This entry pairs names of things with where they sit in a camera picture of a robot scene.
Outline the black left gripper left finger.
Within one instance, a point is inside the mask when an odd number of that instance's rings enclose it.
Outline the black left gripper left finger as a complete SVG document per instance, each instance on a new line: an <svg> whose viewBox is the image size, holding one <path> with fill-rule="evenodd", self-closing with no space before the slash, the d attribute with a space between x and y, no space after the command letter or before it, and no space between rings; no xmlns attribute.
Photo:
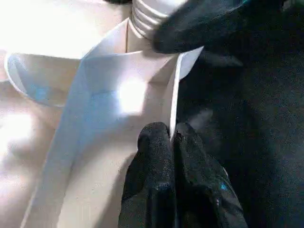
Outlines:
<svg viewBox="0 0 304 228"><path fill-rule="evenodd" d="M137 140L123 187L122 228L176 227L176 191L173 152L167 126L146 125Z"/></svg>

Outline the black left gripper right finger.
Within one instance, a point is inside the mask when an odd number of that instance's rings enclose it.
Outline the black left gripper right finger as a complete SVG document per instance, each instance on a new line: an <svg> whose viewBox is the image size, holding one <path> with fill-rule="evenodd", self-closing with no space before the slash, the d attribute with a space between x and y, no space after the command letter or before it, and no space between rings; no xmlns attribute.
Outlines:
<svg viewBox="0 0 304 228"><path fill-rule="evenodd" d="M226 170L206 152L201 137L189 124L177 124L173 150L180 227L246 228Z"/></svg>

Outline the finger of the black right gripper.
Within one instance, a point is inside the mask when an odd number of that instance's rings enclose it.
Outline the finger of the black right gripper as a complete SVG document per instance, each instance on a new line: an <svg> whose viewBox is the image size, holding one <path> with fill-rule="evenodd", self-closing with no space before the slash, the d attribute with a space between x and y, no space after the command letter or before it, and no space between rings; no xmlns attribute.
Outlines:
<svg viewBox="0 0 304 228"><path fill-rule="evenodd" d="M152 48L174 54L218 41L241 27L246 0L189 0L155 30Z"/></svg>

